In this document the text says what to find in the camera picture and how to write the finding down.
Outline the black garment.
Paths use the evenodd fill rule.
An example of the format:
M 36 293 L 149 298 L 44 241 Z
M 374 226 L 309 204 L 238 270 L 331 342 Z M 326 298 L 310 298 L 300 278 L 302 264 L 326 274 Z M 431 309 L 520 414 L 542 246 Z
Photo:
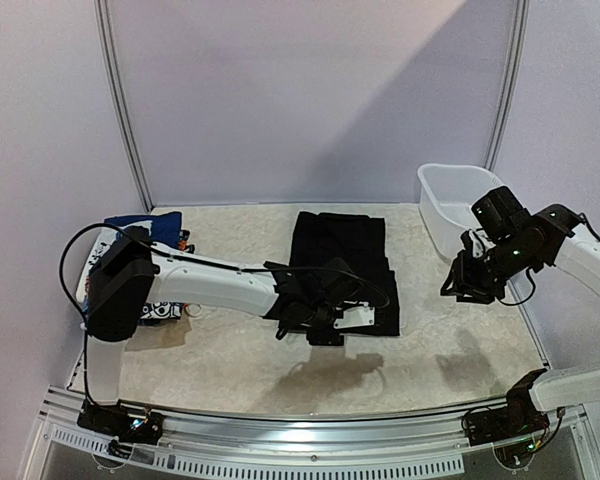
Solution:
M 291 267 L 326 267 L 326 275 L 351 288 L 346 302 L 377 305 L 374 324 L 348 328 L 348 333 L 398 337 L 400 303 L 396 273 L 385 251 L 386 222 L 369 215 L 298 214 L 291 242 Z

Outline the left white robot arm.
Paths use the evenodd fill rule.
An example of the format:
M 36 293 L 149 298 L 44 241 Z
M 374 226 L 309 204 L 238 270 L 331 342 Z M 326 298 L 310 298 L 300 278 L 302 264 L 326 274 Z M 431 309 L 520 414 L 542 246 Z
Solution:
M 273 320 L 277 336 L 307 329 L 343 330 L 370 323 L 357 299 L 364 285 L 340 259 L 318 267 L 211 259 L 154 242 L 147 228 L 102 224 L 76 301 L 85 316 L 85 388 L 91 419 L 108 434 L 128 426 L 119 405 L 122 354 L 149 303 L 198 304 Z

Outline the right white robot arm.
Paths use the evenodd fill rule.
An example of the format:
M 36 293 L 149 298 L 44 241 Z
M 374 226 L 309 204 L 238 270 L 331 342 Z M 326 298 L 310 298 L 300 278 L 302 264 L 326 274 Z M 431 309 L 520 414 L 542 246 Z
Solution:
M 451 264 L 440 293 L 459 302 L 503 302 L 505 285 L 519 273 L 531 277 L 555 267 L 600 298 L 600 235 L 585 214 L 552 204 L 535 214 L 506 187 L 490 190 L 471 208 L 476 231 L 461 235 L 462 250 Z M 600 364 L 528 374 L 507 393 L 508 406 L 497 427 L 517 436 L 536 412 L 600 402 Z

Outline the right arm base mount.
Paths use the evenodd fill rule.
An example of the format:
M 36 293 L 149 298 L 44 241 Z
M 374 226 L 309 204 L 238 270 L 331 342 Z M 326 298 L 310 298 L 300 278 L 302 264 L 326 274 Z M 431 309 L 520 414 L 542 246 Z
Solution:
M 461 418 L 461 428 L 471 446 L 493 445 L 497 462 L 511 471 L 527 468 L 534 456 L 546 448 L 561 429 L 565 407 L 555 411 L 557 423 L 550 430 L 546 412 L 531 400 L 531 389 L 546 368 L 527 373 L 506 393 L 506 405 L 473 407 Z

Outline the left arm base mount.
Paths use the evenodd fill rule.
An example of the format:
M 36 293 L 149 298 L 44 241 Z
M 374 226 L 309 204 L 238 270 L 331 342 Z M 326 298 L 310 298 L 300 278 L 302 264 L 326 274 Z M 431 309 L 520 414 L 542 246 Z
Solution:
M 99 406 L 89 400 L 82 404 L 77 425 L 80 428 L 109 436 L 107 454 L 118 458 L 131 457 L 136 445 L 157 446 L 163 436 L 165 416 L 151 409 L 129 409 L 120 403 Z

